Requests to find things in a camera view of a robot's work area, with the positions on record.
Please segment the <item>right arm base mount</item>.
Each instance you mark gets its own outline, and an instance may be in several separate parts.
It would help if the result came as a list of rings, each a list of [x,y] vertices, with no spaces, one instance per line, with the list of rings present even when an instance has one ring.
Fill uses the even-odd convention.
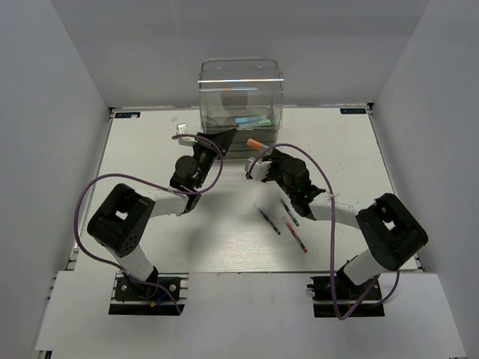
[[[365,284],[357,287],[348,287],[345,283],[336,280],[336,295],[338,309],[341,315],[344,315],[359,299],[360,295],[367,289],[373,281],[369,280]],[[312,294],[314,317],[315,318],[335,318],[335,310],[332,303],[332,293],[329,276],[311,277],[310,283],[306,286],[307,291]],[[382,299],[382,291],[378,282],[366,295],[363,302],[350,315],[353,318],[373,318],[384,317],[385,310],[383,304],[376,304]]]

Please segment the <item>green gel pen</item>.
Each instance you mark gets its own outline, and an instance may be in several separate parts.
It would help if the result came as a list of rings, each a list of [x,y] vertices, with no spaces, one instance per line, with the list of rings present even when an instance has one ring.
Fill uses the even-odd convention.
[[[295,224],[296,227],[299,227],[299,222],[296,219],[296,216],[293,214],[290,207],[286,204],[286,202],[283,200],[283,198],[280,198],[279,201],[280,201],[281,205],[284,207],[284,210],[286,211],[286,213],[290,217],[291,221]]]

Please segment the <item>red gel pen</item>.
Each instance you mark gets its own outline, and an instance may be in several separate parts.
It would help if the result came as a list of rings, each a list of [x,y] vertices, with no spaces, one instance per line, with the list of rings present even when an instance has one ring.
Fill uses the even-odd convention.
[[[286,225],[287,229],[290,231],[291,235],[293,236],[293,238],[295,239],[296,243],[300,246],[300,248],[302,249],[302,251],[304,253],[307,253],[308,252],[308,249],[305,247],[304,243],[302,242],[302,240],[299,238],[299,235],[297,234],[297,232],[294,230],[293,228],[293,225],[290,223],[290,221],[285,217],[283,216],[281,218],[281,220],[284,222],[284,224]]]

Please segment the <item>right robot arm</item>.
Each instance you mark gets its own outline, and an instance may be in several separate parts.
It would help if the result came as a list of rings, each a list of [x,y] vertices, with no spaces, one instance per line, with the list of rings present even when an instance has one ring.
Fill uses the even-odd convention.
[[[394,194],[385,193],[359,211],[336,203],[330,191],[312,184],[304,161],[277,149],[252,162],[248,172],[254,180],[275,182],[297,215],[361,231],[367,250],[346,262],[335,275],[335,288],[347,298],[357,297],[377,275],[400,269],[428,243],[426,231]]]

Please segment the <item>orange cap highlighter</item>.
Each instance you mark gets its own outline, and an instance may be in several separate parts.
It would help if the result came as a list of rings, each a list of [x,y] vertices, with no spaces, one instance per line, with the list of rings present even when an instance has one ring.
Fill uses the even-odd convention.
[[[267,151],[268,148],[269,148],[265,144],[262,144],[261,142],[256,141],[253,138],[249,138],[247,140],[246,144],[247,144],[248,147],[252,148],[253,150],[257,150],[257,151],[261,151],[261,152]]]

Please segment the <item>blue cap highlighter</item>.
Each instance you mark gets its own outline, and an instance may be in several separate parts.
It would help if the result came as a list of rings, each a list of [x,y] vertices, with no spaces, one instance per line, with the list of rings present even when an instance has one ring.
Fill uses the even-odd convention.
[[[253,123],[261,120],[262,117],[238,117],[235,119],[237,125],[243,125],[247,123]]]

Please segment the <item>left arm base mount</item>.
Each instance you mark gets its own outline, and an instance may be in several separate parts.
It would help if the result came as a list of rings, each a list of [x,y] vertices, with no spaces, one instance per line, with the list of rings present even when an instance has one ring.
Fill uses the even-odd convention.
[[[159,274],[157,283],[165,287],[180,310],[188,295],[187,274]],[[112,316],[179,316],[180,312],[165,290],[133,283],[117,274],[113,283],[109,315]]]

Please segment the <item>purple gel pen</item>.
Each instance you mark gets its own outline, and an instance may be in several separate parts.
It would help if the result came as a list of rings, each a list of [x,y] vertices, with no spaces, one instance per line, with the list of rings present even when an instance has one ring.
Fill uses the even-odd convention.
[[[275,231],[277,235],[281,235],[281,231],[278,227],[274,224],[274,222],[270,219],[270,217],[258,206],[257,203],[253,203],[253,207],[260,213],[262,218],[268,223],[268,225]]]

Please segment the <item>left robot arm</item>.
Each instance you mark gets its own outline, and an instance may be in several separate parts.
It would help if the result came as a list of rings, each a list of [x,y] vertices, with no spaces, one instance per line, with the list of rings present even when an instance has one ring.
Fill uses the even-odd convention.
[[[215,160],[224,160],[236,133],[229,129],[216,134],[176,134],[174,138],[191,147],[192,154],[177,159],[168,187],[159,186],[148,194],[117,184],[92,215],[88,234],[114,257],[113,264],[141,298],[151,298],[158,290],[158,271],[140,246],[148,221],[191,212],[205,192],[201,187],[211,167]]]

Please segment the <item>green cap highlighter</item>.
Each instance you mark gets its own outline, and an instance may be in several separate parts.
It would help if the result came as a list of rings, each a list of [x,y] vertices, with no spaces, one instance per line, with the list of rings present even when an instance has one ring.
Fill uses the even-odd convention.
[[[270,120],[266,119],[266,120],[259,120],[257,122],[258,126],[271,126],[272,123]]]

